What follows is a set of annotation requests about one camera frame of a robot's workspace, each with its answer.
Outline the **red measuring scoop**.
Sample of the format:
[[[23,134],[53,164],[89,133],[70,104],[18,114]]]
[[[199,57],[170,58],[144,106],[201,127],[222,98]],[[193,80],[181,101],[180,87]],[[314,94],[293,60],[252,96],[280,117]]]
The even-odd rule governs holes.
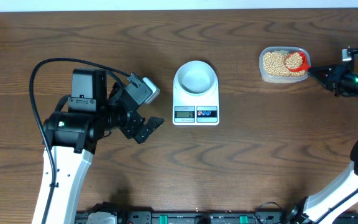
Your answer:
[[[288,54],[284,60],[284,65],[291,72],[308,71],[310,68],[306,54],[303,52]]]

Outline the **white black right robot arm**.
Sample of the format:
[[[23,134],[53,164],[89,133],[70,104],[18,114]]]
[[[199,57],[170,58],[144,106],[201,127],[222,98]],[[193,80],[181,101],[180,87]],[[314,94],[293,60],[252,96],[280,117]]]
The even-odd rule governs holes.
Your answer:
[[[308,73],[335,96],[358,97],[358,75],[352,65],[311,67]],[[333,223],[358,202],[358,140],[352,148],[350,163],[323,190],[305,197],[282,223]]]

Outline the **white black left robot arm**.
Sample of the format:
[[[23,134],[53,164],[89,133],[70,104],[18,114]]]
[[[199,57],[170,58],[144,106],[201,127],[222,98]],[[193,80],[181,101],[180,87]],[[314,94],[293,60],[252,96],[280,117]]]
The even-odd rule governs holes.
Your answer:
[[[160,93],[148,78],[133,73],[128,84],[117,78],[108,93],[107,78],[113,76],[105,69],[75,69],[71,94],[45,120],[43,177],[33,223],[74,223],[97,142],[113,129],[142,144],[163,124],[162,118],[145,119],[137,111]]]

